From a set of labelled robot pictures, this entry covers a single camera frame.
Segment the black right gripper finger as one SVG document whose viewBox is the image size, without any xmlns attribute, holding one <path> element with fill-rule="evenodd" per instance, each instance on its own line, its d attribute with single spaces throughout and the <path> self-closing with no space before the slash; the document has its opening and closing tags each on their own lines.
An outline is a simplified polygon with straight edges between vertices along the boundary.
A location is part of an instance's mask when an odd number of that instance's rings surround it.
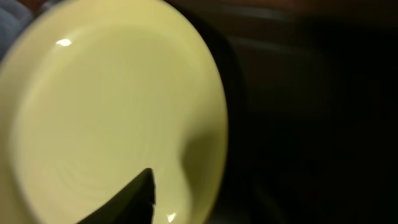
<svg viewBox="0 0 398 224">
<path fill-rule="evenodd" d="M 78 224 L 152 224 L 154 207 L 154 173 L 146 168 Z"/>
</svg>

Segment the yellow plate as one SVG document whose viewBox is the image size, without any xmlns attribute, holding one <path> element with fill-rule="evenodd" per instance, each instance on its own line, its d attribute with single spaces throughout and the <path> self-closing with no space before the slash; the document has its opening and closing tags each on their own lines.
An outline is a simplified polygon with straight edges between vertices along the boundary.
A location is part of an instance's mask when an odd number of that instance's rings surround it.
<svg viewBox="0 0 398 224">
<path fill-rule="evenodd" d="M 204 223 L 226 97 L 193 24 L 164 1 L 65 1 L 1 62 L 1 222 L 77 223 L 145 168 L 154 223 Z"/>
</svg>

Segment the light blue bowl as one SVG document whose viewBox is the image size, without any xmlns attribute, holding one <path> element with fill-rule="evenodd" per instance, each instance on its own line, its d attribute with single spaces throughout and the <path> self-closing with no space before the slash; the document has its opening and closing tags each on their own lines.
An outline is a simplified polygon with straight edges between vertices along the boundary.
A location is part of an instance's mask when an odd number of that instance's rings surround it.
<svg viewBox="0 0 398 224">
<path fill-rule="evenodd" d="M 1 59 L 23 30 L 61 0 L 1 0 Z"/>
</svg>

